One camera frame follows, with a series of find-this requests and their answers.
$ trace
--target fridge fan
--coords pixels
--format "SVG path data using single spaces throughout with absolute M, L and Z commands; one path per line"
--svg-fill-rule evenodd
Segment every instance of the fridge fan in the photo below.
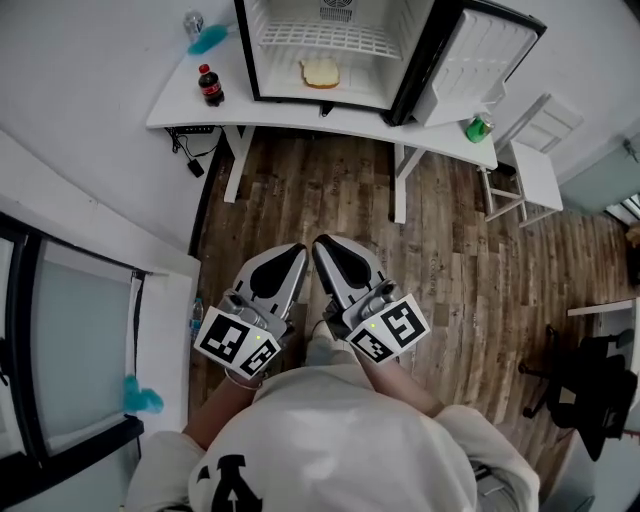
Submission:
M 320 0 L 320 19 L 349 23 L 353 19 L 355 0 Z

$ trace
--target toast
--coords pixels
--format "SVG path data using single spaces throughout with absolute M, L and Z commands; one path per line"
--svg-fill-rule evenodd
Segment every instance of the toast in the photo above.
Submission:
M 333 89 L 340 83 L 340 71 L 335 59 L 303 59 L 300 61 L 302 79 L 314 89 Z

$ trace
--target green bottle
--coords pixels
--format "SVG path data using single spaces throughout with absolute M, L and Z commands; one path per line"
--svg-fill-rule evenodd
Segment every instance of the green bottle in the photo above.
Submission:
M 489 114 L 480 114 L 471 121 L 469 126 L 467 126 L 467 138 L 471 142 L 481 142 L 489 133 L 491 133 L 494 126 L 495 125 L 491 121 Z

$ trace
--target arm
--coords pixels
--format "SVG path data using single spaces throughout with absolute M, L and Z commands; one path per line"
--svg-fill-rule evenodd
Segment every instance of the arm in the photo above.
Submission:
M 538 510 L 538 475 L 482 414 L 469 407 L 453 405 L 434 419 L 449 432 L 471 462 L 489 467 L 507 486 L 517 510 Z
M 225 377 L 182 431 L 203 450 L 209 449 L 213 440 L 236 414 L 251 405 L 262 381 L 261 375 L 250 381 L 235 374 L 232 374 L 232 377 L 235 382 Z M 236 383 L 254 389 L 245 389 Z
M 261 377 L 236 382 L 257 388 Z M 224 426 L 251 405 L 255 390 L 225 378 L 193 415 L 182 434 L 158 432 L 144 446 L 143 457 L 129 486 L 126 510 L 156 512 L 188 501 L 189 475 Z
M 431 418 L 444 409 L 444 404 L 423 389 L 396 361 L 377 365 L 359 350 L 355 352 L 373 389 L 378 393 L 400 400 Z

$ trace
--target fridge shelf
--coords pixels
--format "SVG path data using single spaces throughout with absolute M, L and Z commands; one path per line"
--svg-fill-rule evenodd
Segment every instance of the fridge shelf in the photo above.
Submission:
M 398 44 L 384 28 L 334 22 L 274 19 L 264 29 L 260 45 L 308 46 L 402 59 Z

